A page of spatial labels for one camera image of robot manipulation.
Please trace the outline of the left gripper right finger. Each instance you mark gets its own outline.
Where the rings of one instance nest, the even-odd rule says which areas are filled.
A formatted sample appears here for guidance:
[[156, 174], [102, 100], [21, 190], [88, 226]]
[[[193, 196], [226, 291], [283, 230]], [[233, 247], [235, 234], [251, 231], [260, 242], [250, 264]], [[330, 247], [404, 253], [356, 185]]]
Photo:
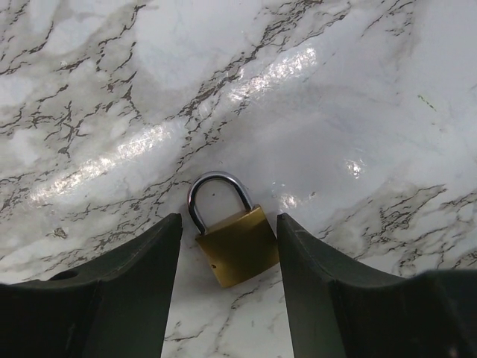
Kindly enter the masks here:
[[360, 263], [277, 219], [296, 357], [474, 357], [476, 271], [402, 278]]

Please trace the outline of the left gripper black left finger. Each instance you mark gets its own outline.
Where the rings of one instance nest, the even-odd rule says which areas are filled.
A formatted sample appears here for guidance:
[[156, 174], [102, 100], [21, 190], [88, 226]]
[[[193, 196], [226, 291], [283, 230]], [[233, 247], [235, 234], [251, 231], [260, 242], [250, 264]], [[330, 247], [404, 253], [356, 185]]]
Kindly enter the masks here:
[[172, 213], [48, 280], [1, 286], [3, 357], [159, 357], [183, 232]]

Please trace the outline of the brass padlock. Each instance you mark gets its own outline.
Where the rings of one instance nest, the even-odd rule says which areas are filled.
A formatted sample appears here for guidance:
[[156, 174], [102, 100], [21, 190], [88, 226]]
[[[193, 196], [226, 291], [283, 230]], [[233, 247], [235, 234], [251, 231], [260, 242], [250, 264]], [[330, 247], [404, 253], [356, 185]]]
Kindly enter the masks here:
[[[199, 189], [220, 180], [231, 185], [244, 206], [244, 212], [207, 227], [196, 206]], [[243, 183], [223, 171], [206, 172], [190, 186], [187, 196], [189, 215], [198, 229], [196, 242], [223, 287], [243, 283], [279, 263], [277, 238], [264, 210], [254, 204]]]

